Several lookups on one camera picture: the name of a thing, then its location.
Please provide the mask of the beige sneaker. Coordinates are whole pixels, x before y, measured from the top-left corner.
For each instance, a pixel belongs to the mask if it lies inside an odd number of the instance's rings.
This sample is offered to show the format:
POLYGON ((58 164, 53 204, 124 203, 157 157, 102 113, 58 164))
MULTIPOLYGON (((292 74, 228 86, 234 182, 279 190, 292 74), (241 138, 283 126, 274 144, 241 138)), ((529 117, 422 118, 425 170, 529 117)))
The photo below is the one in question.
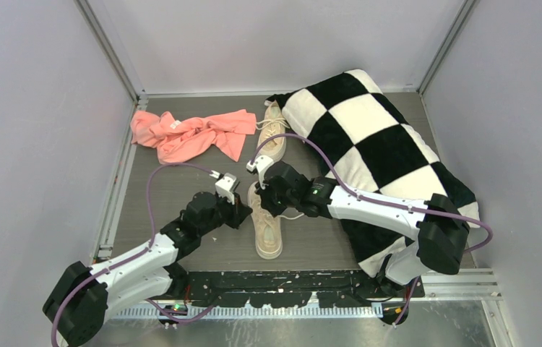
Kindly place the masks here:
POLYGON ((259 130, 257 143, 259 151, 254 157, 266 155, 274 161, 278 161, 285 155, 287 145, 285 138, 277 137, 277 135, 285 134, 291 127, 282 114, 277 101, 266 102, 265 105, 267 109, 264 118, 258 121, 256 125, 257 130, 259 130))
POLYGON ((283 241, 281 234, 281 220, 296 220, 302 216, 288 217, 279 215, 273 217, 261 206, 261 197, 256 193, 257 183, 254 182, 248 189, 248 204, 252 209, 251 218, 254 225, 255 247, 257 254, 265 260, 273 260, 281 254, 283 241))

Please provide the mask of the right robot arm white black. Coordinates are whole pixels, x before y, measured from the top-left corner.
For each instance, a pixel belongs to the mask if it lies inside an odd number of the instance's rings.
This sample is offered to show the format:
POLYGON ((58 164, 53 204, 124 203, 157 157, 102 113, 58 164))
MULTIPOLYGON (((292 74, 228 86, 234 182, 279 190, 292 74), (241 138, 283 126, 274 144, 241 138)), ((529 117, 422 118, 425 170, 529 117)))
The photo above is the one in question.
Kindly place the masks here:
POLYGON ((402 200, 364 192, 327 177, 308 179, 291 165, 263 156, 246 169, 258 176, 261 206, 274 216, 294 208, 312 218, 354 220, 409 239, 405 249, 384 257, 374 276, 385 296, 397 296, 428 271, 455 275, 460 270, 470 227, 448 197, 402 200))

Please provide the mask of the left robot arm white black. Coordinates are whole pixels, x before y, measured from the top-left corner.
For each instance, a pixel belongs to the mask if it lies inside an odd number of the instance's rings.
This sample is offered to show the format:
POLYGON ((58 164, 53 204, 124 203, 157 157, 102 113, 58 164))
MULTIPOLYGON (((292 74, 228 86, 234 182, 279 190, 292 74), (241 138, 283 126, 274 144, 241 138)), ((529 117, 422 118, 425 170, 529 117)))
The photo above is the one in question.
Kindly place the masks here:
POLYGON ((179 260, 197 249, 204 235, 221 226, 237 229, 251 212, 239 196, 230 202, 199 192, 151 241, 93 266, 71 264, 43 305, 52 323, 52 344, 62 337, 70 346, 81 346, 123 309, 156 296, 180 298, 189 274, 179 260))

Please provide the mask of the black white checkered pillow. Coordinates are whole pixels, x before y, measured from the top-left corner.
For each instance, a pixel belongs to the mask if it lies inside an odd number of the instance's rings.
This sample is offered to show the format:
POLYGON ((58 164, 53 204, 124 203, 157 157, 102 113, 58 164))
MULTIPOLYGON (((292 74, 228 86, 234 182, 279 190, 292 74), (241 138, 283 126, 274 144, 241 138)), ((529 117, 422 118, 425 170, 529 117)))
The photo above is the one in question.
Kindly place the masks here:
POLYGON ((478 219, 474 193, 445 167, 364 70, 348 70, 265 102, 273 101, 291 130, 317 146, 323 175, 407 200, 442 194, 461 215, 478 219))

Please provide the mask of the pink cloth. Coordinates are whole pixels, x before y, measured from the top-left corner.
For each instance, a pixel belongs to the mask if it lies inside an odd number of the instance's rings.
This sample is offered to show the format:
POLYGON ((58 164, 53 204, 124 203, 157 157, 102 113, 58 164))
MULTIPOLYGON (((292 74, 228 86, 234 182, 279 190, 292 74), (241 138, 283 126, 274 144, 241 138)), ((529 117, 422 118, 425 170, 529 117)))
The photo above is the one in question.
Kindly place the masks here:
POLYGON ((136 111, 130 129, 132 143, 155 149, 161 164, 187 162, 211 146, 237 162, 246 137, 257 130, 257 118, 244 109, 183 121, 168 111, 160 116, 136 111))

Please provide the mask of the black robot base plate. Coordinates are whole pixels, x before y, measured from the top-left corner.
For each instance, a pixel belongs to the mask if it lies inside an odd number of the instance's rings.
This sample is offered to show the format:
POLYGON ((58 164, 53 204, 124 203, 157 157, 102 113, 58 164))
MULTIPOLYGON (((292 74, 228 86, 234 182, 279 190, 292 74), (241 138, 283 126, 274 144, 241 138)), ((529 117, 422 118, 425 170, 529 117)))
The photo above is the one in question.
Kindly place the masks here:
POLYGON ((321 308, 347 308, 402 301, 406 288, 382 288, 362 270, 191 271, 155 298, 196 307, 301 308, 317 301, 321 308))

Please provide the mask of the aluminium front rail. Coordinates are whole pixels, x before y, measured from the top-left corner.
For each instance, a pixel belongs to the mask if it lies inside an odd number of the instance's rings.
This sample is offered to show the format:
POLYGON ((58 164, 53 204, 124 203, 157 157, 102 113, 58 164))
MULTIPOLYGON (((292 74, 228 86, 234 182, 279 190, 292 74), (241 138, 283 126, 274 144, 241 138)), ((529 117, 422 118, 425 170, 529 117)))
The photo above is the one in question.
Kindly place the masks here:
POLYGON ((386 294, 362 271, 228 271, 182 273, 168 288, 161 278, 147 276, 139 289, 123 291, 115 298, 95 294, 79 299, 77 316, 107 322, 116 315, 159 315, 149 304, 167 301, 166 311, 179 318, 192 317, 211 307, 209 317, 254 317, 273 310, 287 317, 329 314, 376 314, 384 320, 398 317, 407 302, 422 300, 500 300, 496 283, 488 273, 462 271, 456 278, 427 273, 414 288, 386 294))

